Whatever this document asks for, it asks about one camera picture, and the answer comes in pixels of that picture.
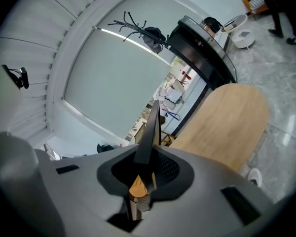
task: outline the metal rod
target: metal rod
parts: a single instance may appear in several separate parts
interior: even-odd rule
[[[126,11],[124,12],[124,22],[125,22],[126,24],[132,25],[132,24],[130,24],[130,23],[128,23],[128,22],[126,21],[126,19],[125,19],[125,15],[126,15]]]
[[[130,33],[130,34],[129,34],[129,35],[123,40],[123,42],[124,42],[125,40],[127,40],[127,38],[128,38],[129,36],[131,36],[132,34],[135,34],[135,33],[139,33],[139,32],[135,31],[135,32]]]
[[[130,12],[128,12],[127,14],[129,15],[129,17],[130,17],[130,19],[132,20],[133,24],[136,25],[136,23],[134,22],[134,20],[133,20],[133,18],[132,18],[132,15],[130,14]]]
[[[119,28],[119,31],[122,30],[123,27],[126,27],[126,26],[121,26],[121,27]]]
[[[147,23],[147,20],[145,20],[145,22],[144,22],[144,26],[143,26],[143,27],[140,27],[140,28],[144,28],[144,27],[145,27],[145,25],[146,25],[146,23]]]

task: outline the black bag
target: black bag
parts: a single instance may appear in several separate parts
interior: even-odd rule
[[[112,147],[110,145],[107,145],[107,146],[102,145],[101,146],[100,144],[98,144],[98,146],[97,146],[98,153],[103,153],[103,152],[110,151],[110,150],[114,150],[114,147]]]
[[[207,25],[211,30],[216,34],[221,28],[222,25],[215,18],[207,17],[204,19],[204,25]]]
[[[161,31],[159,30],[159,28],[156,27],[146,27],[145,31],[156,36],[157,38],[165,41],[166,37],[163,36],[163,34],[161,33]],[[149,38],[146,35],[143,35],[143,40],[145,42],[145,44],[147,46],[149,46],[149,48],[155,52],[155,53],[159,53],[162,50],[162,47],[159,43],[155,42],[153,39]]]

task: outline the person's leg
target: person's leg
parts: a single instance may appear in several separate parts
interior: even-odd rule
[[[296,12],[293,11],[292,8],[288,7],[285,9],[285,14],[292,25],[293,34],[295,35],[295,38],[288,38],[286,42],[290,45],[296,45]]]
[[[275,29],[269,29],[268,31],[276,36],[283,37],[283,32],[281,28],[281,21],[280,16],[278,14],[278,8],[274,0],[264,0],[266,6],[269,8],[269,11],[271,12],[273,22],[274,22],[274,28]]]
[[[275,29],[269,29],[268,31],[276,36],[283,37],[283,32],[281,28],[281,21],[280,16],[278,14],[278,9],[276,7],[274,0],[264,0],[266,6],[269,8],[273,21],[274,21],[274,27]]]

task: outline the black device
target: black device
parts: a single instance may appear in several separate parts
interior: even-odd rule
[[[178,26],[172,31],[167,38],[156,27],[145,27],[146,20],[142,27],[136,24],[130,12],[128,15],[132,20],[132,24],[125,19],[126,11],[124,12],[124,22],[114,20],[114,23],[108,25],[121,25],[121,28],[128,27],[135,30],[131,32],[124,41],[132,34],[139,33],[145,44],[155,52],[160,53],[164,47],[184,60],[192,69],[194,69],[214,90],[224,84],[237,82],[237,74],[234,65],[229,60],[228,56],[224,60],[218,55],[218,52],[223,52],[223,49],[210,35],[188,16],[184,16],[178,21]],[[214,18],[206,18],[212,22],[218,31],[222,25]]]
[[[3,64],[2,67],[8,73],[14,83],[19,87],[19,89],[21,89],[22,87],[27,89],[29,87],[28,73],[26,72],[26,69],[24,67],[21,67],[20,71],[17,71],[16,69],[9,69],[8,66],[5,64]],[[11,71],[18,73],[20,77],[18,78]]]

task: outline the wooden table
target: wooden table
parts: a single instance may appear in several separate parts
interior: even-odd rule
[[[214,90],[170,148],[220,161],[237,171],[262,136],[268,104],[256,87],[230,83]]]

